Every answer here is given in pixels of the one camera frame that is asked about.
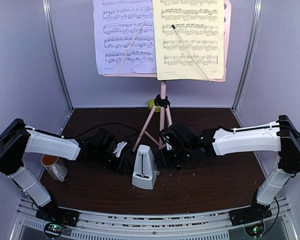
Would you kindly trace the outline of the grey metronome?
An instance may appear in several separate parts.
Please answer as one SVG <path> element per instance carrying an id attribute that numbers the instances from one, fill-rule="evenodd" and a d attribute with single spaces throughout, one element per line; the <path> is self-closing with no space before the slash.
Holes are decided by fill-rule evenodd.
<path id="1" fill-rule="evenodd" d="M 148 145 L 140 145 L 135 157 L 132 185 L 143 190 L 153 190 L 159 174 L 151 148 Z"/>

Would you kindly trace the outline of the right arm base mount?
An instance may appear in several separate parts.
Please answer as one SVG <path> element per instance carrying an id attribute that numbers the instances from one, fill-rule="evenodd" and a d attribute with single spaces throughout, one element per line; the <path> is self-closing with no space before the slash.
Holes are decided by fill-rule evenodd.
<path id="1" fill-rule="evenodd" d="M 229 218 L 232 226 L 245 225 L 253 222 L 259 222 L 264 218 L 272 216 L 272 212 L 267 206 L 262 207 L 244 207 L 240 209 L 231 210 Z"/>

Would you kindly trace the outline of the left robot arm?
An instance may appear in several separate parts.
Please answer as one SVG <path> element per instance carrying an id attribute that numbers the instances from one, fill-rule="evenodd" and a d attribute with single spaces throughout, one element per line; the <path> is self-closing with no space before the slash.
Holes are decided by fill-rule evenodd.
<path id="1" fill-rule="evenodd" d="M 97 163 L 117 174 L 130 174 L 133 166 L 122 153 L 129 141 L 95 126 L 96 133 L 82 140 L 79 135 L 67 138 L 28 126 L 20 118 L 14 119 L 0 134 L 0 172 L 22 189 L 51 222 L 62 218 L 62 211 L 51 193 L 23 162 L 25 153 L 42 154 L 68 161 Z"/>

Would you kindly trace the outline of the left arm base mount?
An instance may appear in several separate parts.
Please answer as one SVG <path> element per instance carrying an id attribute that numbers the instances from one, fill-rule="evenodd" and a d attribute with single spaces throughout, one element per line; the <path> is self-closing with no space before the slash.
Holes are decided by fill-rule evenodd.
<path id="1" fill-rule="evenodd" d="M 59 208 L 57 212 L 53 212 L 51 215 L 43 214 L 43 211 L 37 210 L 35 217 L 47 222 L 52 222 L 58 225 L 75 227 L 79 220 L 80 213 L 75 210 L 69 210 L 65 208 Z"/>

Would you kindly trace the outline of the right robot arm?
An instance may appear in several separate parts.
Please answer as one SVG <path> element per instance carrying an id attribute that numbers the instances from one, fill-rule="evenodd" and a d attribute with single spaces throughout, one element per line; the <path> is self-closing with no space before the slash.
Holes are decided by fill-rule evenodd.
<path id="1" fill-rule="evenodd" d="M 300 133 L 287 115 L 263 125 L 204 129 L 200 135 L 176 122 L 161 130 L 159 135 L 176 165 L 190 159 L 203 160 L 234 153 L 276 152 L 278 161 L 246 210 L 251 221 L 258 220 L 289 179 L 300 172 Z"/>

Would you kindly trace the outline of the lavender sheet music paper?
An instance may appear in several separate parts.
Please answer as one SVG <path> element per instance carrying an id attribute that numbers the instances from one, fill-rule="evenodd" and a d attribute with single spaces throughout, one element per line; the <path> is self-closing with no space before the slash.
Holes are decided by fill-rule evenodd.
<path id="1" fill-rule="evenodd" d="M 152 1 L 95 0 L 93 21 L 99 75 L 156 73 Z"/>

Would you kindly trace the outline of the pink music stand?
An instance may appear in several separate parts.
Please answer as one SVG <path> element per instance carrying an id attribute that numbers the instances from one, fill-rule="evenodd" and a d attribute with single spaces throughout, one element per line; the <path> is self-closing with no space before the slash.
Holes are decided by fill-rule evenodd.
<path id="1" fill-rule="evenodd" d="M 231 14 L 232 14 L 232 4 L 229 0 L 224 1 L 224 65 L 227 65 L 227 57 L 229 50 L 229 39 L 230 39 L 230 28 L 231 28 Z M 157 106 L 160 106 L 160 120 L 159 120 L 159 130 L 165 128 L 165 124 L 167 123 L 169 126 L 173 124 L 171 110 L 170 110 L 170 102 L 167 97 L 167 82 L 165 80 L 160 82 L 160 94 L 158 94 L 154 98 L 154 103 Z M 158 145 L 158 150 L 166 148 L 165 143 L 159 139 L 156 140 L 149 132 L 147 132 L 147 127 L 154 115 L 155 107 L 150 111 L 147 120 L 145 121 L 139 136 L 134 144 L 134 147 L 131 151 L 134 154 L 137 150 L 137 146 L 140 143 L 142 137 L 144 135 L 148 136 L 156 145 Z"/>

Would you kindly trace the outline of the yellowed sheet music paper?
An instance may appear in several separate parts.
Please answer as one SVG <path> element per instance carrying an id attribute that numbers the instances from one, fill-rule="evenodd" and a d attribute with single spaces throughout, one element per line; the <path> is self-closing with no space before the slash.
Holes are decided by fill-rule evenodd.
<path id="1" fill-rule="evenodd" d="M 225 2 L 154 0 L 152 7 L 157 79 L 223 82 Z"/>

